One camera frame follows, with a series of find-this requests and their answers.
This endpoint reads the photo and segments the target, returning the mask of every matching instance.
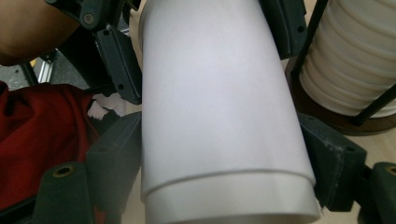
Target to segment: metal bolt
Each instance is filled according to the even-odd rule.
[[[84,19],[84,22],[85,22],[86,24],[88,24],[88,25],[90,25],[90,24],[93,23],[93,15],[90,14],[90,13],[85,14],[84,17],[83,17],[83,19]]]

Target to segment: stacked white rings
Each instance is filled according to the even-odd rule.
[[[300,81],[319,105],[351,117],[396,84],[396,0],[329,1]],[[393,101],[373,118],[395,113]]]

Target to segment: white pipe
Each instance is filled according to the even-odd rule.
[[[142,201],[148,223],[308,223],[315,178],[257,0],[149,0]]]

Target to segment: black plastic bracket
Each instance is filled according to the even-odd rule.
[[[111,75],[114,86],[122,99],[134,104],[142,103],[142,72],[131,38],[108,25],[96,33],[99,50]]]
[[[303,0],[260,0],[281,60],[296,56],[306,40]]]
[[[141,112],[122,117],[87,152],[92,203],[120,216],[140,169]]]
[[[44,173],[32,223],[94,223],[83,163],[64,163]]]
[[[350,211],[352,181],[364,167],[367,152],[318,119],[300,114],[299,121],[320,205],[330,211]]]

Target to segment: screw hole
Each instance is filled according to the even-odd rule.
[[[303,26],[299,26],[297,28],[298,33],[302,33],[303,31],[305,31],[305,28]]]
[[[99,151],[99,152],[106,152],[106,151],[107,151],[107,148],[105,148],[105,147],[99,147],[99,148],[98,148],[98,151]]]
[[[396,166],[390,166],[387,167],[388,172],[390,172],[392,175],[396,175]]]
[[[356,149],[353,148],[353,147],[347,147],[347,148],[346,148],[346,151],[347,151],[347,152],[355,152]]]
[[[52,173],[54,177],[65,177],[74,172],[74,167],[70,165],[63,166]]]

